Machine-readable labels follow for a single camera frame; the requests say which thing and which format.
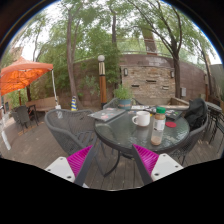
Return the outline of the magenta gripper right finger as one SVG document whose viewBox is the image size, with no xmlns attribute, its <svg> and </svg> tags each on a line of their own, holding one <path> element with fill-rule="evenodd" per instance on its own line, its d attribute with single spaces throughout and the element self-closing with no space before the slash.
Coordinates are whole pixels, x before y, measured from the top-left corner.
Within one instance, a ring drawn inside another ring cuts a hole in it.
<svg viewBox="0 0 224 224">
<path fill-rule="evenodd" d="M 182 169 L 182 166 L 166 153 L 158 155 L 136 144 L 132 145 L 132 153 L 145 185 Z"/>
</svg>

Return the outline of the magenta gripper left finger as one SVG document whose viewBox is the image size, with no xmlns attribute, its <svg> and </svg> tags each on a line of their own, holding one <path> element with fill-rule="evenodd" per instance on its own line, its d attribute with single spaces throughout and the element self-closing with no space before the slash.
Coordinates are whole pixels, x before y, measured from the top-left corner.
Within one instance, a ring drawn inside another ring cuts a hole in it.
<svg viewBox="0 0 224 224">
<path fill-rule="evenodd" d="M 46 168 L 46 171 L 76 185 L 86 187 L 84 181 L 95 154 L 94 146 L 87 146 L 69 157 L 58 157 Z"/>
</svg>

